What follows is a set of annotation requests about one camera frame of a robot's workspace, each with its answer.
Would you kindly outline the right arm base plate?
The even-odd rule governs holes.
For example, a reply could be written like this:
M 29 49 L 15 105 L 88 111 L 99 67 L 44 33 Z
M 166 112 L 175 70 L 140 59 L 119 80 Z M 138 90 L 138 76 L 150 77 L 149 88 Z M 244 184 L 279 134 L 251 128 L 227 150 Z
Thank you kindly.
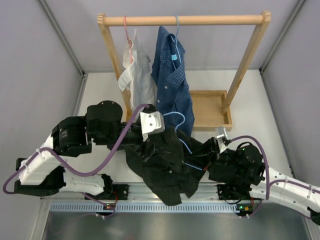
M 250 199 L 250 196 L 247 192 L 239 190 L 232 184 L 218 184 L 217 193 L 219 200 L 222 201 L 238 201 Z

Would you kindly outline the black pinstripe shirt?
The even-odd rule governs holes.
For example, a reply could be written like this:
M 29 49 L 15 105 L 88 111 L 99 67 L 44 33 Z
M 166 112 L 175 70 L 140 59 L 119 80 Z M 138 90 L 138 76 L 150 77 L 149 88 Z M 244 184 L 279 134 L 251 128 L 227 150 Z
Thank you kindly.
M 119 150 L 125 152 L 128 167 L 167 206 L 181 204 L 181 194 L 191 198 L 198 189 L 206 171 L 210 171 L 220 157 L 215 137 L 200 142 L 181 130 L 170 126 L 163 132 L 152 134 L 143 142 L 134 127 L 125 136 Z M 192 154 L 179 141 L 182 139 Z M 184 164 L 188 162 L 202 168 L 200 171 Z

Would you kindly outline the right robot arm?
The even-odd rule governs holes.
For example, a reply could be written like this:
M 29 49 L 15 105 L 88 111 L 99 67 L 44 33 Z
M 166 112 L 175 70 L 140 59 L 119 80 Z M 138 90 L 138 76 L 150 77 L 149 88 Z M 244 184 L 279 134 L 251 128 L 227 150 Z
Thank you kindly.
M 287 176 L 269 166 L 262 145 L 243 142 L 235 150 L 226 145 L 220 152 L 222 172 L 240 195 L 271 201 L 290 208 L 320 224 L 320 188 Z

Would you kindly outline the light blue wire hanger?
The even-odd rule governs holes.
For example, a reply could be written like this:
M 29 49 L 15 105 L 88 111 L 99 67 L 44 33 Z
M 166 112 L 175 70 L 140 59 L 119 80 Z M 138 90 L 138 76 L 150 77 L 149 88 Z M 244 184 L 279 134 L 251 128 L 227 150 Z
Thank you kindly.
M 175 130 L 175 132 L 177 133 L 178 128 L 185 123 L 186 117 L 185 117 L 182 113 L 180 113 L 180 112 L 178 112 L 178 111 L 171 111 L 171 112 L 165 113 L 163 116 L 166 117 L 166 116 L 169 116 L 169 115 L 179 115 L 179 116 L 182 117 L 182 121 L 181 121 L 180 123 L 178 123 L 178 124 L 174 127 L 174 130 Z M 182 143 L 182 145 L 187 149 L 187 151 L 189 152 L 189 154 L 192 155 L 192 151 L 191 151 L 191 149 L 189 148 L 189 146 L 188 146 L 181 138 L 179 138 L 179 141 L 180 141 L 180 142 Z M 196 170 L 199 170 L 199 171 L 204 172 L 204 169 L 203 169 L 203 168 L 200 168 L 200 167 L 198 167 L 198 166 L 196 166 L 196 165 L 190 164 L 190 163 L 185 162 L 185 161 L 184 161 L 183 163 L 184 163 L 186 166 L 188 166 L 188 167 L 191 167 L 191 168 L 193 168 L 193 169 L 196 169 Z

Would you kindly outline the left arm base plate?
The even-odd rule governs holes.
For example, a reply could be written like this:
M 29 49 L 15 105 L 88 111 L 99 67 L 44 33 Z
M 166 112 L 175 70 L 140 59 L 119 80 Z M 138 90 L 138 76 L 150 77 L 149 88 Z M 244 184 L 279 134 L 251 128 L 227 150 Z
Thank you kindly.
M 92 195 L 86 193 L 86 195 L 92 197 L 95 200 L 121 200 L 126 201 L 129 194 L 129 185 L 128 184 L 113 184 L 113 192 L 102 192 L 98 195 Z

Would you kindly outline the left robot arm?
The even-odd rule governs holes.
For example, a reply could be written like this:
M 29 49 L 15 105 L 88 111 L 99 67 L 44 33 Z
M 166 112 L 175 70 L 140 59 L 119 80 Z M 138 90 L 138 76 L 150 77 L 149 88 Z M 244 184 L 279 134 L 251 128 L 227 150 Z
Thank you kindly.
M 90 154 L 92 144 L 112 149 L 126 126 L 122 116 L 118 103 L 105 100 L 88 106 L 84 116 L 67 117 L 59 122 L 33 156 L 17 159 L 16 169 L 20 172 L 13 192 L 36 197 L 79 192 L 98 200 L 110 198 L 115 190 L 109 175 L 79 176 L 56 157 L 65 162 L 74 160 Z

